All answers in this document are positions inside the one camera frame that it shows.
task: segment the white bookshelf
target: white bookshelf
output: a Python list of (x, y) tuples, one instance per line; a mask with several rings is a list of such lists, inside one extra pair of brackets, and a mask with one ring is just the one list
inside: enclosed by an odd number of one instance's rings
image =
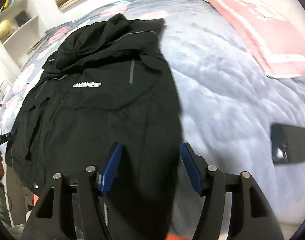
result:
[(6, 19), (15, 22), (15, 16), (23, 10), (26, 11), (30, 20), (19, 27), (6, 41), (2, 42), (18, 68), (22, 68), (31, 58), (35, 52), (31, 52), (31, 48), (45, 36), (46, 31), (46, 26), (40, 19), (33, 0), (17, 0), (0, 13), (0, 23)]

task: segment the bed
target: bed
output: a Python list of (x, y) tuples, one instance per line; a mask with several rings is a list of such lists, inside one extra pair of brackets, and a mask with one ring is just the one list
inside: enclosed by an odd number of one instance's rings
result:
[[(305, 218), (305, 163), (273, 165), (270, 125), (305, 127), (305, 76), (279, 80), (265, 76), (236, 31), (203, 0), (120, 1), (48, 30), (46, 42), (23, 67), (4, 100), (0, 132), (11, 131), (43, 64), (67, 35), (117, 13), (127, 19), (165, 19), (160, 48), (181, 101), (184, 141), (224, 172), (249, 171), (280, 223), (300, 225)], [(171, 231), (191, 238), (203, 200), (192, 190), (182, 163), (178, 172)], [(229, 224), (226, 212), (223, 235)]]

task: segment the smartphone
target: smartphone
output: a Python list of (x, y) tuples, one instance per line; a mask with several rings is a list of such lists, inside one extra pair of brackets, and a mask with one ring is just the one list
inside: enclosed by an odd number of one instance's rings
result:
[(271, 152), (275, 165), (305, 162), (305, 127), (274, 123)]

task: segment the shelf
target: shelf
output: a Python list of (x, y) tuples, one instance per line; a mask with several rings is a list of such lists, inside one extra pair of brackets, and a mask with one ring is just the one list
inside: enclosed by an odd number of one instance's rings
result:
[(28, 0), (17, 0), (11, 6), (7, 7), (0, 13), (0, 23), (5, 19), (12, 19), (22, 10), (25, 10), (27, 7)]
[(6, 46), (6, 44), (8, 42), (10, 42), (11, 40), (14, 39), (14, 37), (16, 37), (16, 35), (18, 35), (18, 32), (21, 32), (23, 29), (27, 29), (29, 27), (31, 27), (31, 25), (34, 23), (34, 21), (38, 20), (38, 16), (35, 16), (34, 18), (31, 18), (28, 22), (26, 22), (24, 25), (22, 25), (21, 27), (19, 27), (4, 43), (3, 45)]
[(24, 63), (19, 67), (20, 71), (23, 69), (23, 67), (26, 65), (26, 63), (32, 58), (32, 56), (35, 54), (35, 52), (42, 46), (44, 45), (44, 43), (47, 40), (47, 36), (45, 35), (44, 37), (42, 37), (38, 43), (35, 44), (35, 46), (33, 46), (32, 48), (29, 49), (29, 51), (27, 52), (27, 56), (24, 55)]
[(35, 16), (18, 28), (4, 43), (4, 47), (13, 58), (19, 68), (21, 68), (35, 51), (31, 48), (45, 36), (40, 29), (39, 17)]

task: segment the pink towel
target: pink towel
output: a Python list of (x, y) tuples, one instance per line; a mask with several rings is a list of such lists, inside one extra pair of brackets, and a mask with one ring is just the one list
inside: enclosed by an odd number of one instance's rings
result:
[(235, 28), (254, 59), (273, 78), (305, 74), (305, 39), (260, 0), (207, 0)]

